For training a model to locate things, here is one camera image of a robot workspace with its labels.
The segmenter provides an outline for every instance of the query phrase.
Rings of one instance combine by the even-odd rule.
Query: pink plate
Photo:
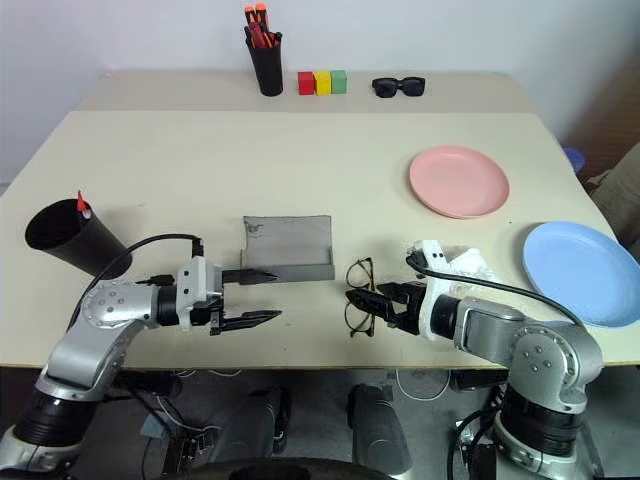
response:
[[[464,147],[435,147],[418,154],[411,188],[432,210],[453,218],[495,212],[509,196],[509,181],[489,157]]]

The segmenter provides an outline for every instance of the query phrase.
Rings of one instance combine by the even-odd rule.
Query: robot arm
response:
[[[407,263],[426,267],[427,259],[442,262],[435,245],[418,242]],[[448,338],[462,351],[509,368],[494,425],[499,450],[544,477],[574,478],[574,441],[587,404],[585,385],[603,366],[598,344],[572,323],[537,322],[505,305],[453,298],[444,293],[449,292],[448,283],[430,279],[427,284],[380,284],[382,294],[355,289],[347,298],[391,327]],[[406,308],[396,313],[394,303]]]
[[[54,348],[24,413],[0,442],[0,477],[7,470],[43,472],[63,478],[78,456],[82,439],[133,338],[144,329],[210,324],[210,334],[250,328],[278,310],[224,317],[224,284],[274,280],[257,270],[223,271],[194,256],[171,276],[142,283],[104,281],[87,292],[75,323]]]

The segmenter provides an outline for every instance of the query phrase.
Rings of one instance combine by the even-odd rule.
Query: white wall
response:
[[[249,68],[241,1],[0,2],[0,183],[105,70]],[[640,43],[638,0],[268,5],[285,68],[509,72],[559,138]]]

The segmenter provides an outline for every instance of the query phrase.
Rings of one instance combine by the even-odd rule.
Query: eyeglasses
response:
[[[402,80],[395,78],[376,78],[371,86],[380,98],[391,98],[398,90],[402,90],[407,97],[419,97],[424,93],[425,79],[422,77],[407,77]]]
[[[367,288],[374,292],[376,283],[373,279],[373,259],[371,257],[363,258],[351,265],[347,270],[346,281],[351,288]],[[354,323],[357,322],[357,326],[353,327],[349,321],[349,307],[351,306],[351,302],[349,302],[344,307],[344,323],[351,330],[349,335],[353,338],[356,333],[366,333],[369,337],[373,337],[376,317],[370,313],[353,309],[352,320]]]

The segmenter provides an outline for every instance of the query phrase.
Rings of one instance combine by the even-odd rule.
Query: red block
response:
[[[313,95],[315,89],[313,72],[298,72],[298,93],[300,95]]]

